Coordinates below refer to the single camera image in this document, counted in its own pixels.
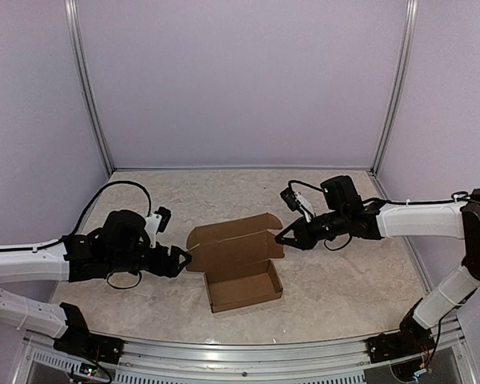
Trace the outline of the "brown cardboard box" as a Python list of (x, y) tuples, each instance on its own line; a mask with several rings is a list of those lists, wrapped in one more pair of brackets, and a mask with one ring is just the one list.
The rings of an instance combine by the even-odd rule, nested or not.
[(274, 265), (284, 257), (272, 230), (281, 221), (270, 213), (192, 229), (186, 240), (189, 272), (202, 273), (213, 313), (236, 310), (282, 297)]

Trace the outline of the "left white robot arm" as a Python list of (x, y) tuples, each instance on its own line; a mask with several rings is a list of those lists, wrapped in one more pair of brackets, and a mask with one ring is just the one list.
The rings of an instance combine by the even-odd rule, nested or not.
[(81, 356), (96, 347), (95, 336), (74, 305), (40, 302), (5, 291), (20, 282), (86, 282), (114, 274), (149, 274), (176, 278), (190, 264), (190, 254), (156, 240), (170, 219), (157, 210), (147, 218), (130, 210), (111, 212), (104, 224), (88, 234), (6, 248), (0, 246), (0, 322), (31, 330), (65, 343)]

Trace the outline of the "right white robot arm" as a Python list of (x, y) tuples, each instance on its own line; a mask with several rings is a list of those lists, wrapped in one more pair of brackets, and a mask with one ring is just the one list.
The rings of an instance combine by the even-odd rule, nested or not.
[(300, 217), (279, 232), (276, 243), (298, 250), (312, 250), (346, 236), (380, 241), (387, 238), (441, 238), (458, 242), (464, 255), (400, 323), (394, 349), (409, 355), (423, 344), (425, 335), (480, 287), (480, 189), (458, 191), (443, 200), (392, 201), (361, 197), (352, 178), (339, 175), (325, 180), (317, 191), (328, 211), (316, 214), (312, 205), (290, 180), (280, 193)]

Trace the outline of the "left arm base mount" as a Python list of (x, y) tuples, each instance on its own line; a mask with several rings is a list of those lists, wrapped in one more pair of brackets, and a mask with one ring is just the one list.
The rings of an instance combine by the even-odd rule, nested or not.
[(117, 365), (125, 342), (120, 338), (100, 334), (64, 334), (54, 340), (54, 348), (93, 362)]

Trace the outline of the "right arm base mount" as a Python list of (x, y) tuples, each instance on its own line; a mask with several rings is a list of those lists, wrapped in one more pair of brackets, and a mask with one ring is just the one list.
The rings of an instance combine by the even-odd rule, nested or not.
[(426, 350), (431, 351), (434, 346), (435, 341), (429, 330), (399, 330), (388, 334), (382, 333), (366, 340), (371, 363), (420, 354)]

